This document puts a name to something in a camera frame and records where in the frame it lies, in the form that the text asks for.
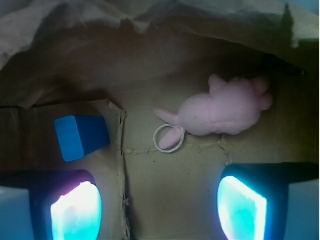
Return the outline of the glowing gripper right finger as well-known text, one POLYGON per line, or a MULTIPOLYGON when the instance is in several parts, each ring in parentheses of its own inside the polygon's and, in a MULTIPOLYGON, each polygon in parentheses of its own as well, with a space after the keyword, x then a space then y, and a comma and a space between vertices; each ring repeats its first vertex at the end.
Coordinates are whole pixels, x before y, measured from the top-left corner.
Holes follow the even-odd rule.
POLYGON ((231 164, 218 185, 217 210, 229 240, 318 240, 320 166, 231 164))

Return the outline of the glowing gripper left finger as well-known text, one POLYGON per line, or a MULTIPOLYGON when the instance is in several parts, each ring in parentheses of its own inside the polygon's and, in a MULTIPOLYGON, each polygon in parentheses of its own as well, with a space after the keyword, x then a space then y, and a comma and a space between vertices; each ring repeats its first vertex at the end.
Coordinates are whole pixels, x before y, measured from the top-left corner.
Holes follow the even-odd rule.
POLYGON ((102 197, 86 170, 0 173, 2 240, 96 240, 102 197))

